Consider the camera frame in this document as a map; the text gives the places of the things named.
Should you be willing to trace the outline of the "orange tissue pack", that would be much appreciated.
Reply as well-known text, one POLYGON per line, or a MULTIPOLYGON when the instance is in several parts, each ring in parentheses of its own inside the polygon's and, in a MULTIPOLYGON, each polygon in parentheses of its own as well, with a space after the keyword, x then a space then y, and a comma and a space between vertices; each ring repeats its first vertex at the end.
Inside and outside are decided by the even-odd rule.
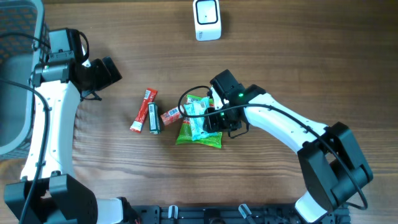
POLYGON ((163 124, 165 126, 177 121, 178 119, 182 118, 183 115, 181 112, 184 112, 183 106, 175 107, 160 116, 163 124))

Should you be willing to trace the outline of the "red white box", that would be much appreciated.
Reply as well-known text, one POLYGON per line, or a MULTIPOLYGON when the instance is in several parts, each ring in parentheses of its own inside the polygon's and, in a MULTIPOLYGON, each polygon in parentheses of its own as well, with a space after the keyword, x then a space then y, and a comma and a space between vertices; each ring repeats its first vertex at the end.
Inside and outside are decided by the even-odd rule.
POLYGON ((154 101, 156 94, 157 90, 151 88, 146 89, 139 112, 130 127, 131 131, 141 133, 144 121, 146 120, 146 116, 148 114, 148 104, 154 101))

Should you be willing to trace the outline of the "green white box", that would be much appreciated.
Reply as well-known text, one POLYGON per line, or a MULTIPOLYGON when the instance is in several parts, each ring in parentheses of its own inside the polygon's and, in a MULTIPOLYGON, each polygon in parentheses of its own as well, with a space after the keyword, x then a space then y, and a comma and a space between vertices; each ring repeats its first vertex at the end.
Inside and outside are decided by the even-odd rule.
POLYGON ((150 132, 152 134, 160 134, 160 120, 158 115, 158 107, 155 102, 148 104, 150 132))

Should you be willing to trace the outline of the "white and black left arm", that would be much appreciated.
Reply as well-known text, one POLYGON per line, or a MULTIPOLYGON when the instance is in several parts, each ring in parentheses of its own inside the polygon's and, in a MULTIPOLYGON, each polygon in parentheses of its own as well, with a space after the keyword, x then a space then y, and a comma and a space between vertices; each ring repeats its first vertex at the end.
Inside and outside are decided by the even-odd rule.
POLYGON ((41 44, 49 53, 23 85, 30 148, 20 181, 6 185, 4 201, 21 223, 125 223, 125 198, 97 198, 76 180, 72 162, 78 105, 97 100, 121 74, 109 57, 89 61, 88 40, 76 29, 53 30, 41 44))

